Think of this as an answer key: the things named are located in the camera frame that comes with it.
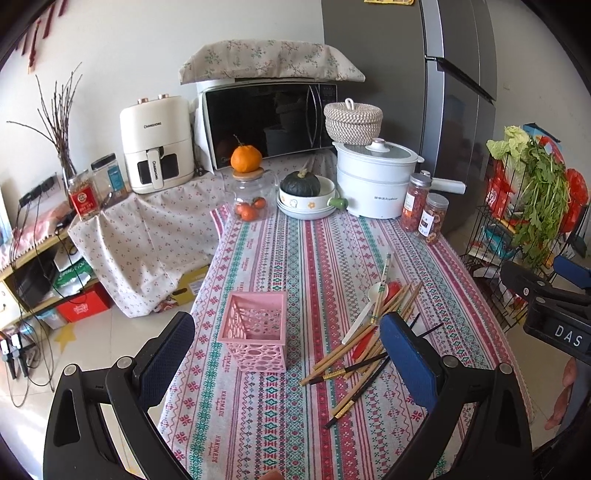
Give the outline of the person's right hand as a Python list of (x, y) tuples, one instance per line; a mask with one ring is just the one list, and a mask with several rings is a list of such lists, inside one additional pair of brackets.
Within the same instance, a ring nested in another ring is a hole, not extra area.
[(576, 359), (570, 358), (565, 366), (564, 373), (563, 373), (563, 378), (562, 378), (563, 390), (555, 402), (552, 415), (549, 417), (549, 419), (545, 423), (544, 428), (546, 430), (551, 430), (561, 424), (561, 422), (566, 414), (569, 402), (570, 402), (570, 396), (571, 396), (572, 389), (573, 389), (574, 383), (576, 381), (576, 378), (577, 378)]

